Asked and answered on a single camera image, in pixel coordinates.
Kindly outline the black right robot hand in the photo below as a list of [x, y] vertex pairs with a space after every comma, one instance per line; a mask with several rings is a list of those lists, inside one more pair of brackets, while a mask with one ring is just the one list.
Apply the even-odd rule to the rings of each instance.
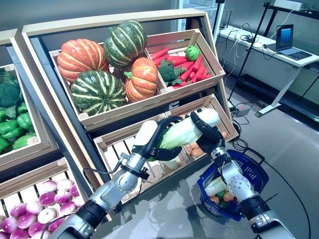
[[224, 137], [216, 126], [211, 127], [195, 112], [192, 112], [190, 117], [197, 129], [202, 133], [202, 136], [196, 141], [196, 143], [203, 152], [211, 154], [213, 150], [219, 147], [225, 147]]

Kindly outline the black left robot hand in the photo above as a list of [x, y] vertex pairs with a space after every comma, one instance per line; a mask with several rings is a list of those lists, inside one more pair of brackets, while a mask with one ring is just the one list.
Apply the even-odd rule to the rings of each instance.
[[165, 132], [172, 123], [177, 123], [182, 117], [168, 117], [160, 121], [148, 120], [144, 122], [135, 138], [132, 153], [136, 153], [146, 160], [170, 161], [176, 158], [182, 148], [173, 149], [161, 148], [159, 146]]

